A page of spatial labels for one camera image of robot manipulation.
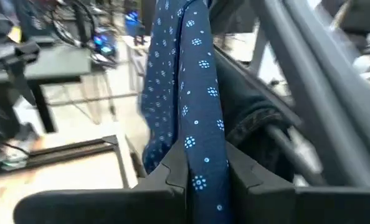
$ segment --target wooden board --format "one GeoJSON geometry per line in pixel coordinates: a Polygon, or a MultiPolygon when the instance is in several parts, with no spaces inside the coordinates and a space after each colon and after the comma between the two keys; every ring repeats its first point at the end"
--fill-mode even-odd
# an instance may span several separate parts
{"type": "MultiPolygon", "coordinates": [[[[118,138],[125,173],[130,187],[137,184],[130,152],[124,132],[118,123],[85,131],[48,134],[43,136],[34,149],[61,146],[67,143],[100,138],[115,134],[118,138]]],[[[0,224],[13,223],[13,210],[20,199],[45,190],[60,189],[120,189],[123,183],[120,167],[114,152],[85,157],[73,161],[52,164],[0,176],[0,224]]]]}

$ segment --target dark fabric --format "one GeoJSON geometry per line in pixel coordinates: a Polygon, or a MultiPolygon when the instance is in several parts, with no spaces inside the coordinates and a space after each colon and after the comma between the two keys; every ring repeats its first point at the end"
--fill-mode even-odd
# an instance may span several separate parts
{"type": "Polygon", "coordinates": [[[269,171],[292,182],[293,166],[264,128],[271,124],[287,133],[288,125],[282,115],[219,55],[216,65],[227,141],[269,171]]]}
{"type": "Polygon", "coordinates": [[[193,223],[230,223],[229,172],[209,11],[202,0],[156,3],[141,111],[152,172],[176,141],[186,149],[193,223]]]}

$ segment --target desk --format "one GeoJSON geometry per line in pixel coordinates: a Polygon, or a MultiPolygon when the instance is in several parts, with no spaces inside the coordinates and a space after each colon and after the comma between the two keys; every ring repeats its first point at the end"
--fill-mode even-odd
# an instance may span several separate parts
{"type": "Polygon", "coordinates": [[[121,37],[127,46],[127,57],[130,66],[128,67],[130,76],[130,90],[135,90],[137,93],[141,91],[140,78],[145,77],[145,63],[147,60],[147,51],[149,50],[151,38],[145,36],[143,45],[135,45],[134,37],[126,35],[121,37]]]}
{"type": "MultiPolygon", "coordinates": [[[[134,187],[138,181],[120,125],[111,123],[90,128],[78,129],[77,133],[74,130],[67,130],[65,133],[47,134],[35,144],[34,150],[115,134],[129,186],[134,187]]],[[[114,152],[2,175],[0,176],[0,224],[13,224],[14,207],[20,199],[30,194],[45,190],[121,188],[123,188],[123,181],[114,152]]]]}
{"type": "MultiPolygon", "coordinates": [[[[68,45],[43,48],[36,63],[26,67],[25,77],[36,99],[37,109],[45,131],[55,131],[50,111],[41,90],[42,84],[79,82],[80,76],[91,73],[87,49],[78,49],[68,45]]],[[[0,84],[8,84],[6,72],[0,72],[0,84]]]]}

